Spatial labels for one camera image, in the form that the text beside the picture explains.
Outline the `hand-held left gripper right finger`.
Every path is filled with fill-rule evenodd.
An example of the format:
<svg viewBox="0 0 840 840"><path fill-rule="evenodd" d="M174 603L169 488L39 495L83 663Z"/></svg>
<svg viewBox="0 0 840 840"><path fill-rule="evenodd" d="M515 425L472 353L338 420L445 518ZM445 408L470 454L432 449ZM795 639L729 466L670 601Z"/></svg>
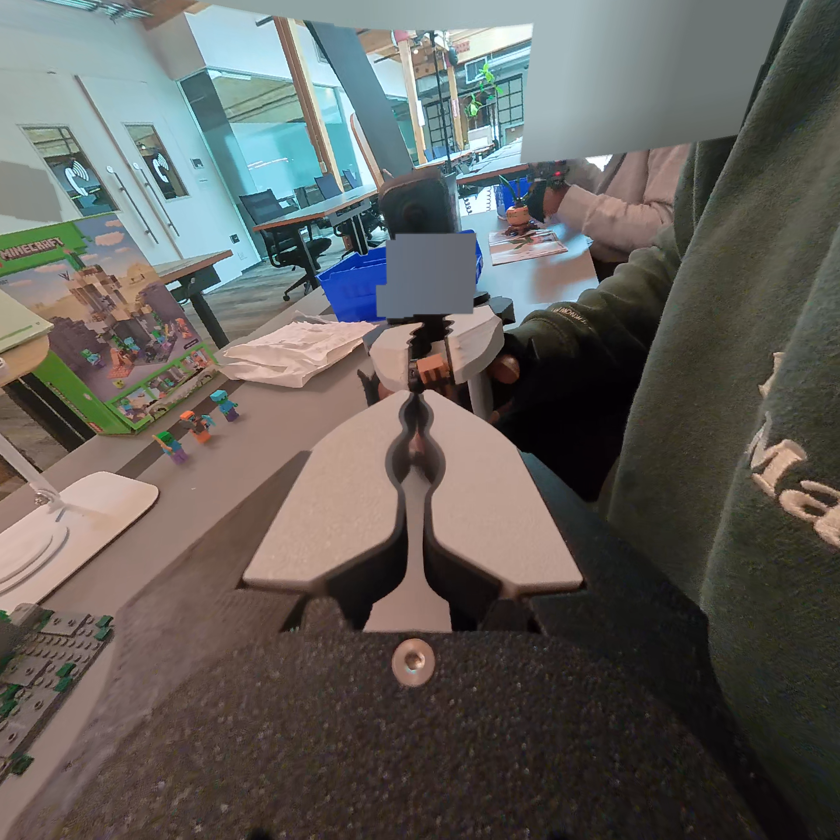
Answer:
<svg viewBox="0 0 840 840"><path fill-rule="evenodd" d="M475 628L498 601L579 591L584 576L515 445L435 392L418 398L429 488L427 582L457 628Z"/></svg>

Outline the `person's right forearm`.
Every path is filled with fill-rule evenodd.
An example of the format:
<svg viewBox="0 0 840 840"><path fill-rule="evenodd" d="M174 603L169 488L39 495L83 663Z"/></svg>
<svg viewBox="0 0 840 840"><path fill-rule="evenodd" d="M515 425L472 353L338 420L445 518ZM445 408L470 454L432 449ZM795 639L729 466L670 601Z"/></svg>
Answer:
<svg viewBox="0 0 840 840"><path fill-rule="evenodd" d="M534 311L507 333L519 376L497 387L496 426L585 502L598 500L620 454L680 265L669 225L578 301Z"/></svg>

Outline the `grey desk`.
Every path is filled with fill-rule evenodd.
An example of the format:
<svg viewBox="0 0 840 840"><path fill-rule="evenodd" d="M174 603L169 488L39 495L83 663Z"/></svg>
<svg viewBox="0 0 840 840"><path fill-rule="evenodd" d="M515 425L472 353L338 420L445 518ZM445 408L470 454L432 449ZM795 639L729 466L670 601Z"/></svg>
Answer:
<svg viewBox="0 0 840 840"><path fill-rule="evenodd" d="M568 253L493 266L486 257L479 288L512 299L516 316L562 298L576 299L595 284L592 260L582 236L555 228ZM282 389L245 382L234 389L241 419L217 420L213 441L195 447L188 463L174 465L151 439L158 425L136 436L97 436L47 471L58 489L101 470L128 473L156 485L155 505L131 529L50 593L47 609L117 614L148 583L189 550L285 463L309 450L325 434L365 409L356 373L369 374L364 347L304 388ZM106 689L112 662L125 631L117 623L115 638L82 677L49 725L33 743L34 762L21 776L2 783L2 838L12 838L15 823L50 776L70 761L73 742L84 732Z"/></svg>

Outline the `long wooden-edged office desk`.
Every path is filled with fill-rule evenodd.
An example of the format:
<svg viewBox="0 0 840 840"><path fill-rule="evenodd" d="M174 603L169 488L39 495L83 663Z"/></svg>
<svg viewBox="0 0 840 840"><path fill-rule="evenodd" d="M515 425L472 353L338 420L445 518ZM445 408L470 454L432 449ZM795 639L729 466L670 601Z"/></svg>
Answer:
<svg viewBox="0 0 840 840"><path fill-rule="evenodd" d="M293 228L294 231L298 231L300 227L321 219L329 221L331 227L350 224L353 250L364 256L369 252L369 246L364 227L358 218L371 209L371 199L377 196L378 190L374 185L363 185L343 192L339 196L300 208L288 215L273 217L263 224L254 226L252 230L256 233L282 228Z"/></svg>

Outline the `wooden-topped office desk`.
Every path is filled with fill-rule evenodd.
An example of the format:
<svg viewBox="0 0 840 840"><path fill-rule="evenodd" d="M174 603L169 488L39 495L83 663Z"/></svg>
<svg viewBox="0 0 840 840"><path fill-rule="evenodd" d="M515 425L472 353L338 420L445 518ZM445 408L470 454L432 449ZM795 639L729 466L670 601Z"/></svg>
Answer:
<svg viewBox="0 0 840 840"><path fill-rule="evenodd" d="M154 266L161 281L166 286L175 289L173 292L175 299L180 303L188 301L192 305L198 319L218 349L228 344L228 337L213 310L210 309L204 297L204 291L221 282L216 271L216 264L232 255L233 251L227 249Z"/></svg>

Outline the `person's right hand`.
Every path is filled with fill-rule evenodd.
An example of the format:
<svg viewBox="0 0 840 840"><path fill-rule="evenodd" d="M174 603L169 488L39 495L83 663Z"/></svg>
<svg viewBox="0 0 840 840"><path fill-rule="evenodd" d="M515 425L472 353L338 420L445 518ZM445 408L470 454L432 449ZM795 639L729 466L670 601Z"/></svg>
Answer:
<svg viewBox="0 0 840 840"><path fill-rule="evenodd" d="M508 353L500 353L487 368L492 397L490 423L498 425L501 419L520 411L522 399L519 394L520 364Z"/></svg>

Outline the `blue plastic bin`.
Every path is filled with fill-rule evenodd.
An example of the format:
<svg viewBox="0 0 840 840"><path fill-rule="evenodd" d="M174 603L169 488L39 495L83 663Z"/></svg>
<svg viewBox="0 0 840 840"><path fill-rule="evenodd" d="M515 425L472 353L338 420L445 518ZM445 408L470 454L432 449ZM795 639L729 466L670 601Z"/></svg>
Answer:
<svg viewBox="0 0 840 840"><path fill-rule="evenodd" d="M425 320L471 313L482 268L474 230L397 234L326 269L319 282L342 322Z"/></svg>

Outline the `white paper bags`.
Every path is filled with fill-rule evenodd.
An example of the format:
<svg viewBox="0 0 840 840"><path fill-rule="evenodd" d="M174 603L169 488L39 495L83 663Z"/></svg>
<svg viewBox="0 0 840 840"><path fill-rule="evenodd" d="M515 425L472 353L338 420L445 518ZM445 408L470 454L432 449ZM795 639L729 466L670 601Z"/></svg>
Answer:
<svg viewBox="0 0 840 840"><path fill-rule="evenodd" d="M299 389L351 354L374 328L366 321L306 317L260 338L227 347L220 361L231 379Z"/></svg>

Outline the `printed instruction booklet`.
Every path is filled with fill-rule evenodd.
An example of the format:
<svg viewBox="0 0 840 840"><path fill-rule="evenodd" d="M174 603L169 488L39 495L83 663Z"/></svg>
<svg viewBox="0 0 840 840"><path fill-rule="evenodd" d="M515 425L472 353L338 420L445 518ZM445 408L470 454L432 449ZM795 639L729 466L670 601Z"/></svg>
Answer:
<svg viewBox="0 0 840 840"><path fill-rule="evenodd" d="M560 256L568 252L566 245L550 228L534 228L517 235L508 235L500 231L490 232L488 246L493 266Z"/></svg>

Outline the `black slanted column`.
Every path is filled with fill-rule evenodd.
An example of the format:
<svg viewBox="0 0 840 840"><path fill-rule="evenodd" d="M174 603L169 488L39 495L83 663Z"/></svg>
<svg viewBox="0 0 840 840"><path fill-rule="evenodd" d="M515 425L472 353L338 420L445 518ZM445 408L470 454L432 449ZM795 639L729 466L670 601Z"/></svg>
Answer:
<svg viewBox="0 0 840 840"><path fill-rule="evenodd" d="M312 21L305 25L348 95L376 163L393 176L411 172L413 160L391 104L355 30Z"/></svg>

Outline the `black office chair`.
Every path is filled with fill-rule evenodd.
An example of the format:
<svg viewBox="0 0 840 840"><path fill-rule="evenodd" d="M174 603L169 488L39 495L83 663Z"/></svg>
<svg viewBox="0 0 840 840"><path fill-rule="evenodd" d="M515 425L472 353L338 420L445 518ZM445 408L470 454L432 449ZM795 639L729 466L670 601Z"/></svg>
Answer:
<svg viewBox="0 0 840 840"><path fill-rule="evenodd" d="M239 196L239 202L262 237L270 264L275 268L300 268L304 275L283 293L289 302L291 293L302 287L304 293L318 285L316 274L321 269L319 259L330 248L329 237L314 237L311 224L307 223L308 237L301 234L295 224L265 227L296 212L294 207L283 206L271 190Z"/></svg>

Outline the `white lamp base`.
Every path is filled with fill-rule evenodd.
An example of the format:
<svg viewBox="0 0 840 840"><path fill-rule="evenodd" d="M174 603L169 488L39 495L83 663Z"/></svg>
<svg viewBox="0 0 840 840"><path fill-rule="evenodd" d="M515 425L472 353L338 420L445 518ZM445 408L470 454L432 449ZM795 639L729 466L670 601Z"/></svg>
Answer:
<svg viewBox="0 0 840 840"><path fill-rule="evenodd" d="M57 490L5 437L1 452L26 478L37 508L1 533L1 607L40 603L127 531L159 489L108 471Z"/></svg>

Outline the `green building toy box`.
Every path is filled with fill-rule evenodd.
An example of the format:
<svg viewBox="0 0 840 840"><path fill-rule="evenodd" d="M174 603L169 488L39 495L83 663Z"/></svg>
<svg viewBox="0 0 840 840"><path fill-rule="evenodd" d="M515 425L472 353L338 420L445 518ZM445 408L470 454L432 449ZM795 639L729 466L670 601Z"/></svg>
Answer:
<svg viewBox="0 0 840 840"><path fill-rule="evenodd" d="M49 322L35 377L97 434L135 434L217 373L115 213L1 237L2 291Z"/></svg>

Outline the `grey toy brick baseplate build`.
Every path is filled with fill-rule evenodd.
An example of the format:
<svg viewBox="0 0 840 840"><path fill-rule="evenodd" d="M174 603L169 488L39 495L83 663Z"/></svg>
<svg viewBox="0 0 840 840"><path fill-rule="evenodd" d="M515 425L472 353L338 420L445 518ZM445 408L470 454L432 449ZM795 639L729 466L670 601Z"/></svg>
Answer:
<svg viewBox="0 0 840 840"><path fill-rule="evenodd" d="M1 611L1 781L23 774L33 742L113 636L109 614L20 604Z"/></svg>

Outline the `round wooden side table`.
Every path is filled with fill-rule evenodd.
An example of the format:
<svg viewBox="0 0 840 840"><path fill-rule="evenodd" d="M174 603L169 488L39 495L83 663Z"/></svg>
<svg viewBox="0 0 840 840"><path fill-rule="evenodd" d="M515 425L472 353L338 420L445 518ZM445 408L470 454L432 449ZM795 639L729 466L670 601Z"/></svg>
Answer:
<svg viewBox="0 0 840 840"><path fill-rule="evenodd" d="M95 432L74 408L35 375L34 371L48 353L46 335L2 353L2 390L58 445L71 452L93 439Z"/></svg>

